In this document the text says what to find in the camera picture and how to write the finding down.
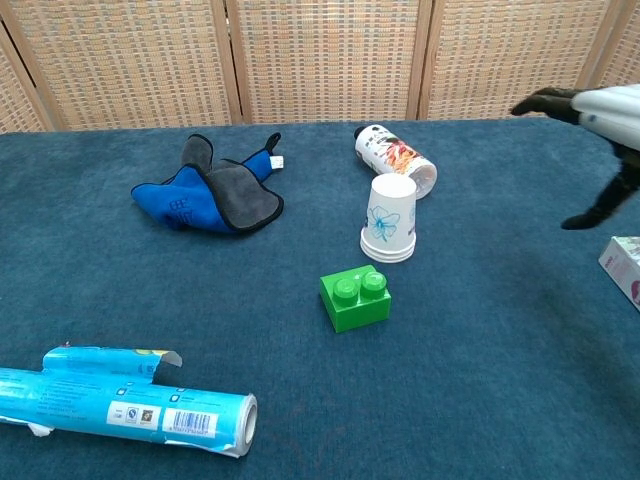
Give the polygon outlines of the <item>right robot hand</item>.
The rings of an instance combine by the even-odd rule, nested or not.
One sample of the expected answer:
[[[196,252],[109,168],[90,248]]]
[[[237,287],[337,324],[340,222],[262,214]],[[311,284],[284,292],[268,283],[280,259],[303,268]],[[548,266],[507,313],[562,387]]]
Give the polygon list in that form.
[[[513,116],[543,113],[608,141],[620,160],[616,175],[585,212],[565,219],[564,230],[599,226],[639,190],[639,86],[592,89],[544,87],[510,109]]]

